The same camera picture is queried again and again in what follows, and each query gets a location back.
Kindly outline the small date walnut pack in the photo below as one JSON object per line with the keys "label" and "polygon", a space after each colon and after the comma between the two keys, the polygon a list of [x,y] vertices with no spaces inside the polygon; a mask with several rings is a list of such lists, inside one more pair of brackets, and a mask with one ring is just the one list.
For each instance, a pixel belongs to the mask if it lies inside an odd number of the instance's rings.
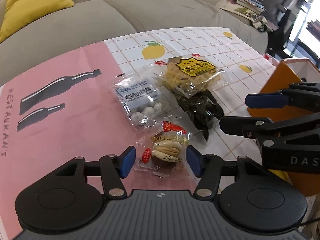
{"label": "small date walnut pack", "polygon": [[182,126],[163,121],[154,133],[136,143],[134,168],[160,178],[189,179],[186,149],[191,133]]}

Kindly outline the yellow waffle snack pack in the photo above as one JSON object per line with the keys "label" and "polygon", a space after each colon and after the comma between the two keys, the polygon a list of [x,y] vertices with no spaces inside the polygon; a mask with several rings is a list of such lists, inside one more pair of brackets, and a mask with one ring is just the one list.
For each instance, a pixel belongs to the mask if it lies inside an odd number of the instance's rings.
{"label": "yellow waffle snack pack", "polygon": [[151,73],[168,90],[185,98],[206,90],[217,90],[232,82],[225,70],[199,54],[156,61]]}

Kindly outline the orange cardboard box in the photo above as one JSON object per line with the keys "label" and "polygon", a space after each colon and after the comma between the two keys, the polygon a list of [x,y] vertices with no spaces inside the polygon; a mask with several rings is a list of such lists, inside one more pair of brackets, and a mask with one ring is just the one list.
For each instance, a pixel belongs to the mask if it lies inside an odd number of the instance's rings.
{"label": "orange cardboard box", "polygon": [[263,165],[305,196],[319,193],[319,70],[307,58],[282,60],[258,94],[245,103],[252,117],[269,118],[257,134]]}

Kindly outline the black seaweed snack pack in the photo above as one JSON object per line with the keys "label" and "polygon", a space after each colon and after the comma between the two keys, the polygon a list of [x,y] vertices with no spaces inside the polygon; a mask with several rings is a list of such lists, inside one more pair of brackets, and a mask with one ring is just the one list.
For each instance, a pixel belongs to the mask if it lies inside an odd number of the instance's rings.
{"label": "black seaweed snack pack", "polygon": [[209,130],[213,128],[214,119],[221,120],[225,113],[209,90],[204,90],[186,98],[174,93],[181,109],[187,113],[194,126],[202,132],[205,141],[208,141]]}

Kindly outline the white balls snack pack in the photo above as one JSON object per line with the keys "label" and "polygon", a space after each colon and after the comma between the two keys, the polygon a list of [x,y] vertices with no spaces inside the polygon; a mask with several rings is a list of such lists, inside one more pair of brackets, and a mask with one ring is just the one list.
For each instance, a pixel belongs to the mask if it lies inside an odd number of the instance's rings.
{"label": "white balls snack pack", "polygon": [[147,77],[121,76],[113,84],[113,90],[135,131],[154,128],[168,117],[167,100]]}

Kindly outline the stack of books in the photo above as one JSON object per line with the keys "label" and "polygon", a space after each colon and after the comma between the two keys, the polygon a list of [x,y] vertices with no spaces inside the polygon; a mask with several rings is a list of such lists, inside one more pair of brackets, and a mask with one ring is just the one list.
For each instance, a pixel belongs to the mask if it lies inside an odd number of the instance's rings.
{"label": "stack of books", "polygon": [[240,20],[248,22],[257,31],[267,32],[267,20],[263,16],[264,9],[257,7],[252,2],[246,0],[221,0],[216,5],[218,8],[238,16]]}

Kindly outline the grey office chair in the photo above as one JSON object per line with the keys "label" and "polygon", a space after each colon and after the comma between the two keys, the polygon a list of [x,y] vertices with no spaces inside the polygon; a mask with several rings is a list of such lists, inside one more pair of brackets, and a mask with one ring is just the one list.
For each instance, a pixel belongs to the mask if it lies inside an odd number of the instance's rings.
{"label": "grey office chair", "polygon": [[263,0],[267,19],[268,45],[266,52],[271,56],[286,48],[295,22],[291,12],[294,0]]}

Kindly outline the beige sofa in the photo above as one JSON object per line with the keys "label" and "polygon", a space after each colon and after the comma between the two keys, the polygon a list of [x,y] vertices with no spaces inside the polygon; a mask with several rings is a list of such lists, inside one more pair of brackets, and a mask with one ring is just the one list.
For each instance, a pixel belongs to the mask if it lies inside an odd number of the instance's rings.
{"label": "beige sofa", "polygon": [[178,27],[226,27],[264,53],[268,35],[219,9],[219,0],[73,0],[1,43],[1,84],[55,56],[118,36]]}

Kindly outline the yellow cushion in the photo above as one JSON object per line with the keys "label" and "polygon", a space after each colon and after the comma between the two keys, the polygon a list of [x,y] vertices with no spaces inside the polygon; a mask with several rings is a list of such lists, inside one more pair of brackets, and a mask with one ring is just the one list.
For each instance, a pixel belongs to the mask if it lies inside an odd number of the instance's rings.
{"label": "yellow cushion", "polygon": [[73,6],[73,0],[5,0],[1,41],[43,16]]}

